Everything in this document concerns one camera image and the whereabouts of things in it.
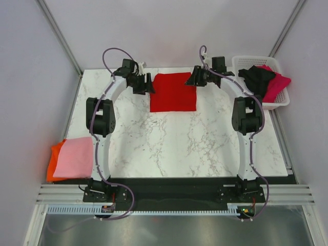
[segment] magenta cloth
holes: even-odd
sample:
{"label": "magenta cloth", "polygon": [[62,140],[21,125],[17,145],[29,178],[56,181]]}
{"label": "magenta cloth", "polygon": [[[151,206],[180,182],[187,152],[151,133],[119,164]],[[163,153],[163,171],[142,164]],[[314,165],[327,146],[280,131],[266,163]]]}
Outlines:
{"label": "magenta cloth", "polygon": [[60,149],[56,178],[90,178],[93,166],[91,137],[67,139]]}
{"label": "magenta cloth", "polygon": [[[259,68],[264,68],[266,70],[272,71],[267,65],[259,66]],[[268,90],[263,98],[265,103],[273,103],[276,100],[277,95],[286,88],[292,81],[290,78],[284,77],[279,73],[276,73],[276,77],[271,79],[268,85]]]}

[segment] marble tabletop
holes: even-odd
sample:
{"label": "marble tabletop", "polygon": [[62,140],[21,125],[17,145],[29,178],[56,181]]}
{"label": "marble tabletop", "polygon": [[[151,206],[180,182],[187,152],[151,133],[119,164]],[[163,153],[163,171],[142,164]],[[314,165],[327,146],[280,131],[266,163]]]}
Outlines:
{"label": "marble tabletop", "polygon": [[[191,72],[192,68],[149,68],[145,72]],[[90,136],[86,100],[98,97],[110,73],[85,70],[67,138]],[[239,168],[239,143],[231,125],[228,95],[209,83],[197,88],[195,112],[149,112],[149,94],[127,88],[114,104],[116,128],[109,149],[112,177],[230,177]],[[255,166],[264,176],[287,176],[268,111],[258,135]]]}

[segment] folded cloth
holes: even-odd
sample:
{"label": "folded cloth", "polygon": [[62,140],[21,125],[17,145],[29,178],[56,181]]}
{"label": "folded cloth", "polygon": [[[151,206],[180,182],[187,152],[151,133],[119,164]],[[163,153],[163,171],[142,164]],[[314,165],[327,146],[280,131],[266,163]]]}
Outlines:
{"label": "folded cloth", "polygon": [[47,178],[46,181],[47,182],[55,182],[55,181],[62,181],[62,180],[66,180],[67,178],[55,178],[53,176],[56,167],[57,167],[57,162],[58,162],[58,156],[60,153],[60,150],[63,146],[63,144],[65,143],[66,139],[64,139],[62,142],[58,143],[57,145],[54,145],[51,147],[51,158],[50,158],[50,162],[48,165],[48,169],[47,169]]}
{"label": "folded cloth", "polygon": [[56,178],[90,178],[92,167],[92,138],[67,139],[60,150],[53,176]]}
{"label": "folded cloth", "polygon": [[191,73],[157,74],[150,94],[150,112],[196,111],[196,87],[186,86]]}
{"label": "folded cloth", "polygon": [[[266,69],[268,71],[272,71],[269,66],[263,65],[259,68]],[[275,73],[276,76],[270,80],[268,85],[268,90],[263,98],[263,102],[265,103],[274,103],[277,95],[287,87],[292,81],[290,78],[284,77],[279,73]]]}
{"label": "folded cloth", "polygon": [[244,78],[247,88],[253,92],[254,95],[260,95],[264,98],[268,90],[269,82],[276,74],[267,69],[252,66],[248,70],[240,69],[238,76]]}

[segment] folded red cloth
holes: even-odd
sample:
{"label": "folded red cloth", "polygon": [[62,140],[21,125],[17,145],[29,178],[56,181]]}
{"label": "folded red cloth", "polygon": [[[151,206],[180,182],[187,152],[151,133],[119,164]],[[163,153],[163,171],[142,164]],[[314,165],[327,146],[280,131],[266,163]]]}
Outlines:
{"label": "folded red cloth", "polygon": [[[266,70],[272,71],[269,66],[263,65],[259,68],[264,68]],[[268,90],[263,98],[263,102],[265,103],[273,103],[276,100],[277,95],[287,87],[292,81],[290,78],[284,77],[279,73],[275,73],[276,77],[270,80],[268,85]]]}
{"label": "folded red cloth", "polygon": [[150,94],[150,112],[196,111],[196,87],[186,86],[191,73],[157,74]]}

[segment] white laundry basket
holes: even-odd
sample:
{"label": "white laundry basket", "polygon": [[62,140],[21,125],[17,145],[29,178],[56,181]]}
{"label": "white laundry basket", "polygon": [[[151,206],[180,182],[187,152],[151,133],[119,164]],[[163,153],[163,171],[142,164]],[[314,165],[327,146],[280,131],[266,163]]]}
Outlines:
{"label": "white laundry basket", "polygon": [[[247,89],[244,78],[238,76],[240,69],[249,69],[251,66],[269,66],[272,71],[282,74],[282,70],[278,61],[272,57],[266,56],[250,56],[250,55],[237,55],[232,58],[233,71],[236,75],[237,82]],[[290,102],[287,88],[283,89],[278,95],[274,103],[263,103],[263,109],[273,110],[279,106],[286,106]]]}

